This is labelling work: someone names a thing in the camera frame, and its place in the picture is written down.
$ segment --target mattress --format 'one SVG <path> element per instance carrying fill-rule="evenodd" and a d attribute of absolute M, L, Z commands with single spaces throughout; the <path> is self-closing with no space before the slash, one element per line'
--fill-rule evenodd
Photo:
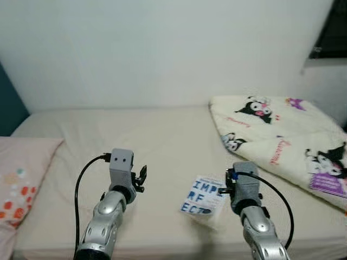
<path fill-rule="evenodd" d="M 119 229 L 114 259 L 251 259 L 240 218 L 230 200 L 214 229 L 179 211 L 199 176 L 224 179 L 225 168 L 242 158 L 223 147 L 207 107 L 117 110 L 62 110 L 31 115 L 16 137 L 64 138 L 57 149 L 31 212 L 19 227 L 14 259 L 72 259 L 74 187 L 84 165 L 113 148 L 134 151 L 134 168 L 147 164 L 145 192 L 128 205 Z M 344 214 L 323 200 L 262 169 L 290 203 L 295 221 L 292 259 L 345 257 Z M 79 193 L 81 230 L 108 189 L 108 164 L 94 163 Z M 275 193 L 260 188 L 263 204 L 286 240 L 289 217 Z"/>

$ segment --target bed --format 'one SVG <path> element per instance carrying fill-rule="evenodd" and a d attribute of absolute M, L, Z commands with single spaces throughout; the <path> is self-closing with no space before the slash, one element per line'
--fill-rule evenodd
<path fill-rule="evenodd" d="M 13 258 L 72 259 L 75 236 L 74 185 L 83 166 L 113 148 L 134 151 L 134 170 L 147 164 L 145 192 L 124 215 L 113 259 L 251 259 L 239 216 L 230 200 L 214 229 L 179 212 L 197 175 L 224 179 L 226 166 L 242 161 L 223 147 L 207 106 L 162 109 L 61 110 L 31 115 L 13 137 L 63 138 L 35 203 L 19 226 Z M 341 209 L 259 169 L 290 203 L 295 220 L 292 259 L 347 256 Z M 110 184 L 108 164 L 97 162 L 80 186 L 83 230 L 94 205 Z M 289 218 L 275 194 L 261 185 L 279 237 L 285 241 Z"/>

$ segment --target cartoon character print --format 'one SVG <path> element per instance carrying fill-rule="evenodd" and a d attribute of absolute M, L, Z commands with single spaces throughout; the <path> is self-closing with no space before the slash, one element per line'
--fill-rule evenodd
<path fill-rule="evenodd" d="M 232 152 L 235 152 L 237 149 L 240 148 L 240 146 L 246 142 L 243 139 L 236 139 L 235 133 L 229 133 L 224 136 L 222 136 L 223 143 L 225 147 Z"/>
<path fill-rule="evenodd" d="M 339 179 L 347 179 L 347 168 L 341 160 L 345 151 L 346 142 L 336 149 L 330 149 L 327 153 L 318 151 L 317 156 L 313 156 L 310 149 L 306 149 L 306 164 L 309 173 L 328 173 Z"/>
<path fill-rule="evenodd" d="M 260 98 L 260 97 L 249 96 L 245 107 L 235 112 L 255 115 L 259 117 L 261 120 L 263 120 L 265 123 L 271 124 L 272 118 L 270 118 L 270 116 L 272 114 L 272 111 L 269 108 L 269 105 L 270 105 L 270 100 L 265 97 Z"/>
<path fill-rule="evenodd" d="M 306 111 L 306 109 L 300 104 L 301 102 L 303 102 L 302 99 L 293 99 L 291 97 L 286 99 L 286 103 L 288 105 L 291 105 L 292 107 L 295 107 L 298 110 Z"/>
<path fill-rule="evenodd" d="M 5 201 L 0 201 L 0 220 L 7 220 L 16 228 L 26 212 L 31 209 L 36 187 L 30 186 L 27 174 L 23 169 L 0 177 L 5 185 L 10 186 L 9 197 Z"/>

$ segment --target pink pillow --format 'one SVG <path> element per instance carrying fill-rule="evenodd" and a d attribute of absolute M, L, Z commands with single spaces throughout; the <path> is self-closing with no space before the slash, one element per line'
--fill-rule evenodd
<path fill-rule="evenodd" d="M 15 232 L 29 212 L 63 139 L 0 137 L 0 259 L 9 259 Z"/>

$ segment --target white wall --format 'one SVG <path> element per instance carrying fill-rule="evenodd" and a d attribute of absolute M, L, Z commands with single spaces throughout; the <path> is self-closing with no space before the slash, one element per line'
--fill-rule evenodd
<path fill-rule="evenodd" d="M 319 101 L 343 121 L 330 110 L 347 103 L 341 70 L 302 73 L 331 2 L 1 0 L 0 60 L 31 112 L 260 93 Z"/>

